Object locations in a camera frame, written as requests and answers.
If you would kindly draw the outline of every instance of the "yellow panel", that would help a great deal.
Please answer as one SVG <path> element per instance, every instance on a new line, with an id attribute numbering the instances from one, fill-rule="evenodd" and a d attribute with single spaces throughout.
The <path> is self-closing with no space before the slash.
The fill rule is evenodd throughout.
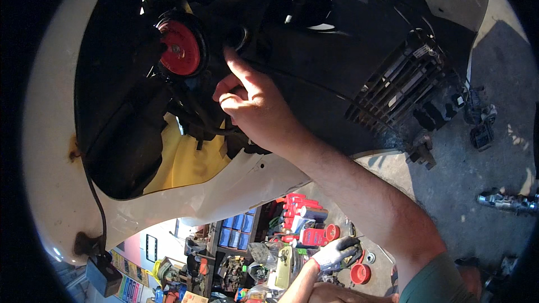
<path id="1" fill-rule="evenodd" d="M 165 121 L 168 125 L 161 133 L 163 162 L 154 179 L 144 189 L 144 194 L 204 183 L 230 163 L 224 136 L 204 141 L 202 150 L 197 151 L 197 140 L 189 135 L 181 135 L 174 115 L 167 113 Z"/>

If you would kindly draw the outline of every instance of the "rust spot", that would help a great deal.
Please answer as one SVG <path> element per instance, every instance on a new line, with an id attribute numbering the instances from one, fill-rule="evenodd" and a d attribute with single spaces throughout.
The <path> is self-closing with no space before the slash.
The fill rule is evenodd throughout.
<path id="1" fill-rule="evenodd" d="M 80 157 L 80 151 L 77 147 L 77 135 L 72 134 L 69 142 L 69 154 L 68 158 L 71 163 L 74 163 L 77 158 Z"/>

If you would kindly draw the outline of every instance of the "blue storage bin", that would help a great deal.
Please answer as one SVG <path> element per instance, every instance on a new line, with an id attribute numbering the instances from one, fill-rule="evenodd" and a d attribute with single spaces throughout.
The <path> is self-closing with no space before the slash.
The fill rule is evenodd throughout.
<path id="1" fill-rule="evenodd" d="M 237 230 L 240 230 L 241 229 L 241 225 L 243 224 L 243 216 L 245 214 L 238 214 L 237 216 L 234 217 L 234 221 L 232 222 L 232 228 L 233 229 L 237 229 Z"/>
<path id="2" fill-rule="evenodd" d="M 223 227 L 231 228 L 234 217 L 223 220 Z"/>
<path id="3" fill-rule="evenodd" d="M 250 233 L 253 228 L 254 216 L 246 214 L 243 219 L 243 226 L 241 227 L 242 232 Z"/>
<path id="4" fill-rule="evenodd" d="M 239 243 L 239 232 L 233 230 L 230 231 L 229 247 L 237 248 Z"/>
<path id="5" fill-rule="evenodd" d="M 247 250 L 247 245 L 249 243 L 249 234 L 242 233 L 239 238 L 238 249 Z"/>
<path id="6" fill-rule="evenodd" d="M 219 237 L 219 246 L 228 246 L 230 240 L 230 229 L 221 229 L 221 236 Z"/>

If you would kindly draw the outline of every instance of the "hand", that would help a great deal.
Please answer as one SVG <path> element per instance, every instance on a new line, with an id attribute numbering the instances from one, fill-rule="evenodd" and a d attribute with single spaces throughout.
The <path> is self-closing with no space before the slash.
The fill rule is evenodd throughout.
<path id="1" fill-rule="evenodd" d="M 321 271 L 329 269 L 345 257 L 354 255 L 358 251 L 355 245 L 359 242 L 358 238 L 351 236 L 336 239 L 322 247 L 319 252 L 313 255 L 312 259 L 318 263 Z"/>
<path id="2" fill-rule="evenodd" d="M 225 47 L 224 55 L 232 73 L 217 84 L 213 100 L 255 144 L 286 158 L 308 131 L 293 116 L 271 78 L 252 69 L 230 47 Z"/>

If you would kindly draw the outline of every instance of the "cardboard box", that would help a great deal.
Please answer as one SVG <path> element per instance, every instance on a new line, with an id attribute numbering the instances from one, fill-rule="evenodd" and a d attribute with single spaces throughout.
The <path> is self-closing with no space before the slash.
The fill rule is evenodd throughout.
<path id="1" fill-rule="evenodd" d="M 192 292 L 186 291 L 182 303 L 207 303 L 208 299 Z"/>

